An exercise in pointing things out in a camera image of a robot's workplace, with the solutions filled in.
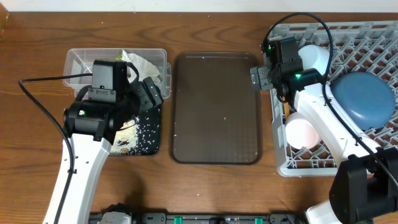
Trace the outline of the pink bowl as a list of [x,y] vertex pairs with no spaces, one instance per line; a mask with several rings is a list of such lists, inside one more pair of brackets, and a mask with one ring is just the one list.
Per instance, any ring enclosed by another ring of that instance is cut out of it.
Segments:
[[321,142],[321,137],[310,122],[299,112],[292,113],[285,121],[288,144],[296,149],[311,149]]

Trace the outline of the light blue bowl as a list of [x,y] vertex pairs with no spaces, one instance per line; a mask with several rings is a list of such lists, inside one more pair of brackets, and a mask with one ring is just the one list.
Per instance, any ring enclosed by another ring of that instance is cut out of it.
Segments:
[[304,70],[315,68],[321,75],[325,74],[330,56],[326,48],[317,45],[306,45],[298,51],[298,55],[302,59]]

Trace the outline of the dark blue plate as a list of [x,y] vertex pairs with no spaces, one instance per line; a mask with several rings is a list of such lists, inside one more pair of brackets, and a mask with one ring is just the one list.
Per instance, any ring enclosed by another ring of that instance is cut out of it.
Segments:
[[387,83],[369,72],[351,72],[331,84],[340,106],[362,130],[384,127],[394,114],[396,101]]

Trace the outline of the white napkin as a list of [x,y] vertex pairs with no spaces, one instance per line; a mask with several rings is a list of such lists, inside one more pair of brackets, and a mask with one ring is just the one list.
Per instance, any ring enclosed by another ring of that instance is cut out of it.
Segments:
[[161,83],[159,69],[143,57],[131,53],[128,54],[125,50],[122,51],[121,60],[131,62],[139,72],[139,81],[147,77],[151,77],[156,85]]

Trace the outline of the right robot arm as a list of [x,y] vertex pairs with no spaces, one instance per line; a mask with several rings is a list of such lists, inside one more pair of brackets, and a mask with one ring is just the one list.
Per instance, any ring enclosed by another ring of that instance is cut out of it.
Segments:
[[307,209],[308,223],[359,223],[397,211],[397,149],[361,133],[332,95],[326,75],[297,63],[250,69],[255,90],[277,90],[315,128],[338,171],[328,200]]

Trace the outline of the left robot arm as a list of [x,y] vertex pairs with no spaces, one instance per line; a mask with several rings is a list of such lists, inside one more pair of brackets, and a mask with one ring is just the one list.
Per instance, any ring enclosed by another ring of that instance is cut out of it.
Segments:
[[151,77],[134,80],[122,99],[115,88],[84,86],[65,110],[62,162],[44,223],[86,223],[101,170],[109,155],[141,156],[159,146],[162,94]]

